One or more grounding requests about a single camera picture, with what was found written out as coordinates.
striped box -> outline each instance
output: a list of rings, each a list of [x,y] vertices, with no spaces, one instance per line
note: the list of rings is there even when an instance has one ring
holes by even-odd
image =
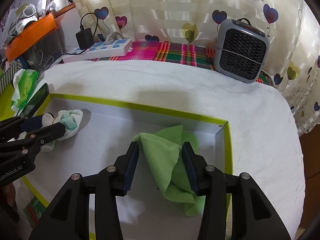
[[[3,93],[7,85],[13,80],[14,74],[22,68],[20,61],[16,61],[12,67],[8,69],[4,76],[0,79],[0,95]]]

space heater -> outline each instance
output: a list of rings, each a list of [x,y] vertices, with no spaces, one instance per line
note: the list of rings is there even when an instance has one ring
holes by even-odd
[[[226,19],[219,29],[214,67],[226,76],[252,83],[265,64],[269,45],[265,33],[252,27],[247,19]]]

smartphone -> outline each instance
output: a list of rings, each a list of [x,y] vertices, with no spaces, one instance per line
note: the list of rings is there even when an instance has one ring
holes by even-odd
[[[32,117],[49,95],[49,86],[45,83],[23,108],[20,117]]]

orange box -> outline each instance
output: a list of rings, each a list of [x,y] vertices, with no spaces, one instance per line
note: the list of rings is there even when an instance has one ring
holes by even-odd
[[[28,28],[22,31],[5,49],[5,55],[9,62],[13,61],[31,46],[33,46],[42,37],[47,35],[50,31],[54,30],[57,24],[52,14],[48,14],[35,23],[31,24]]]

black power adapter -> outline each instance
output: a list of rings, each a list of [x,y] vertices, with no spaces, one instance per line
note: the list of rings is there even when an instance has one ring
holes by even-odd
[[[76,38],[81,50],[88,49],[94,44],[94,40],[93,40],[93,36],[90,28],[81,29],[81,31],[76,33]]]

